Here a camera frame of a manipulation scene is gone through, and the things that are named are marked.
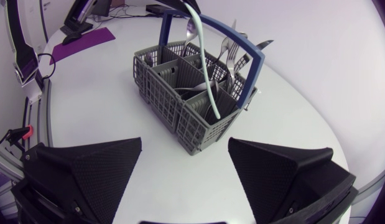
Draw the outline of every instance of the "cutlery basket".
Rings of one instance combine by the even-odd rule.
[[[177,135],[179,143],[185,150],[190,155],[195,155],[218,141],[251,101],[257,92],[254,84],[264,56],[252,43],[234,30],[201,15],[202,22],[225,33],[254,59],[247,79],[236,74],[236,83],[231,94],[223,88],[225,82],[219,83],[220,91],[216,106],[221,119],[216,119],[207,90],[199,92],[174,90],[175,88],[193,88],[204,83],[205,79],[198,46],[189,44],[186,56],[181,57],[180,53],[185,42],[167,43],[173,14],[181,14],[181,12],[166,11],[162,21],[159,45],[135,53],[133,76],[142,98],[151,105],[154,113],[169,131]],[[152,55],[152,67],[144,61],[146,53]],[[213,64],[216,57],[207,52],[205,52],[205,58],[208,73],[213,74],[215,80],[219,82],[227,75],[228,69],[224,63]]]

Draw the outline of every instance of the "cable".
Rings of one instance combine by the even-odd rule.
[[[54,68],[53,68],[52,73],[51,73],[50,75],[48,75],[48,76],[43,77],[43,80],[45,80],[46,78],[50,78],[50,77],[54,74],[54,72],[55,72],[55,64],[56,64],[56,63],[55,63],[55,59],[54,59],[54,57],[53,57],[52,54],[49,54],[49,53],[41,53],[41,54],[38,54],[37,56],[38,56],[38,57],[41,57],[41,56],[43,56],[43,55],[48,55],[48,56],[50,56],[51,59],[53,60],[53,63],[54,63]]]
[[[211,92],[210,88],[210,83],[209,83],[209,76],[207,74],[207,68],[206,68],[206,60],[205,60],[205,47],[203,45],[203,25],[202,21],[200,20],[200,17],[195,10],[188,5],[187,3],[184,3],[185,6],[187,7],[188,11],[190,11],[190,14],[192,16],[193,22],[195,23],[195,27],[198,30],[198,37],[199,37],[199,45],[200,45],[200,60],[202,60],[202,68],[203,68],[203,74],[205,77],[205,83],[206,83],[206,88],[207,88],[207,93],[209,95],[209,100],[211,104],[211,108],[213,109],[213,112],[216,115],[217,119],[221,118],[220,113],[218,112],[217,106],[215,99],[213,97],[213,93]]]
[[[4,140],[6,140],[7,136],[11,133],[11,129],[8,129],[7,133],[4,135],[4,137],[0,140],[0,144],[3,143]]]

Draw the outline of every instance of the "spoon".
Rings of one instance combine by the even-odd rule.
[[[152,54],[150,52],[147,52],[144,56],[144,61],[147,65],[150,67],[154,66],[154,59],[152,58]]]
[[[187,40],[185,41],[184,47],[181,51],[181,57],[185,56],[185,52],[187,50],[187,45],[198,36],[198,30],[195,27],[195,23],[193,23],[193,19],[189,19],[187,23]]]
[[[209,81],[209,84],[210,84],[210,87],[212,87],[213,85],[217,84],[216,81],[212,80],[212,81]],[[206,83],[201,83],[193,88],[174,88],[175,91],[177,90],[190,90],[190,91],[203,91],[203,90],[206,90]]]

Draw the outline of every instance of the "light blue cable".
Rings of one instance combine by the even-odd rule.
[[[206,68],[206,60],[205,60],[205,47],[203,46],[203,26],[202,26],[202,21],[200,20],[200,17],[195,10],[188,5],[187,3],[184,3],[185,6],[187,7],[188,11],[190,11],[190,14],[192,16],[193,23],[195,23],[195,27],[198,30],[198,36],[199,36],[199,45],[200,45],[200,60],[202,60],[202,67],[203,67],[203,74],[205,77],[205,82],[206,82],[206,88],[207,88],[207,93],[209,94],[209,100],[211,107],[213,108],[213,111],[216,115],[217,119],[220,119],[220,113],[218,112],[217,106],[215,99],[213,97],[213,93],[211,92],[210,88],[210,82],[209,82],[209,76],[207,74],[207,68]]]

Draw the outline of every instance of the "black textured surface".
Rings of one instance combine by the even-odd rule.
[[[31,186],[66,214],[76,204],[85,218],[112,223],[140,152],[140,138],[67,148],[40,143],[23,162]]]
[[[141,140],[132,139],[79,156],[73,163],[79,188],[101,223],[112,223],[140,152]]]
[[[272,221],[298,172],[333,155],[329,148],[303,150],[233,138],[228,150],[257,223]]]
[[[268,151],[230,140],[230,156],[258,223],[269,223],[291,185],[297,164]]]

